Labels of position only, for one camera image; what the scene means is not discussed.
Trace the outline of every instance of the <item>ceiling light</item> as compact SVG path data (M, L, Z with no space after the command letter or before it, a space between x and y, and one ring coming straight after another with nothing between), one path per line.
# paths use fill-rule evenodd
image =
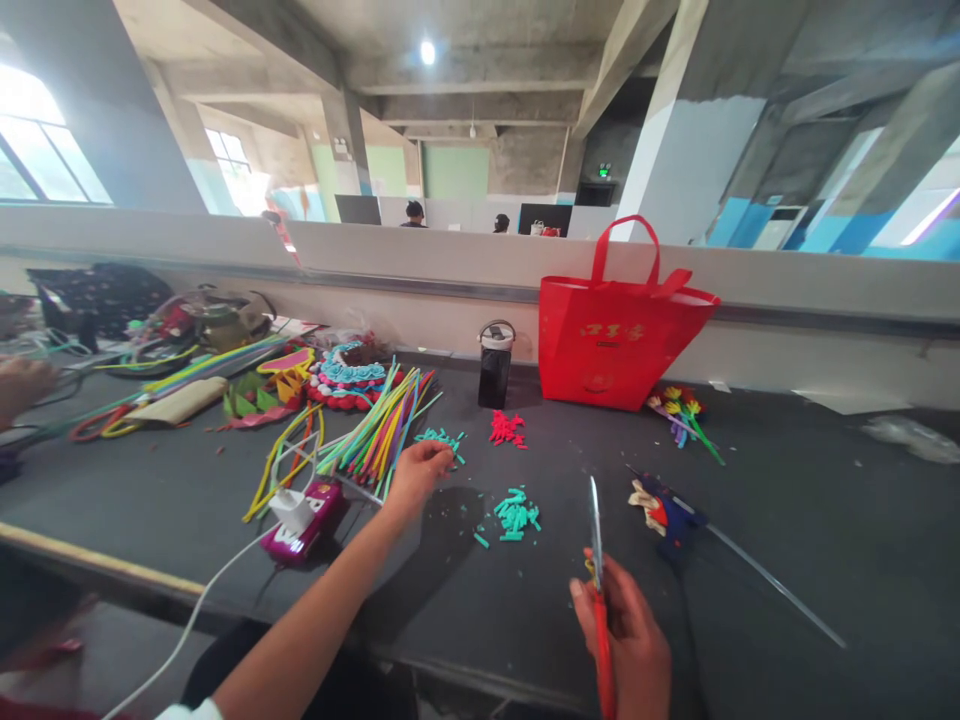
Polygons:
M429 40L420 43L420 59L424 65L433 65L433 61L437 59L437 49Z

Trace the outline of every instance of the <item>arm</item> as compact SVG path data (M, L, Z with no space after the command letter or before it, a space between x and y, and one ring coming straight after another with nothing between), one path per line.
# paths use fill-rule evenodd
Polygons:
M390 548L419 516L437 479L446 475L452 462L449 446L436 441L403 451L383 509L214 693L213 701L225 720L299 720Z

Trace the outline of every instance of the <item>purple power strip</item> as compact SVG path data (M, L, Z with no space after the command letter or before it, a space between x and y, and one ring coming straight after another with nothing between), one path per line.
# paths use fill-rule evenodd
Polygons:
M315 482L304 493L313 510L313 522L302 535L294 535L283 525L260 541L267 554L281 565L303 565L313 543L320 536L324 521L340 504L343 494L339 483Z

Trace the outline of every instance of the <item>white plug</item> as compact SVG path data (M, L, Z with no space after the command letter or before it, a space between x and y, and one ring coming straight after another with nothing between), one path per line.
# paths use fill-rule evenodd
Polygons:
M315 511L310 499L304 497L301 492L280 488L270 498L269 505L283 527L297 537L306 532L310 523L313 522Z

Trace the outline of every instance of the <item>hand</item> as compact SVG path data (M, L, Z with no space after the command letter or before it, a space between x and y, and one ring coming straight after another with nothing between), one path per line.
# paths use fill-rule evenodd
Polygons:
M592 559L593 551L584 549ZM603 592L609 616L610 652L617 684L619 720L666 720L670 713L670 646L653 617L637 583L618 562L603 555ZM590 588L570 581L573 609L587 641L597 656L597 624Z
M0 357L0 428L13 425L17 415L49 395L58 370L40 360Z
M397 474L383 509L412 522L427 502L440 478L449 477L453 450L438 440L424 440L400 453Z

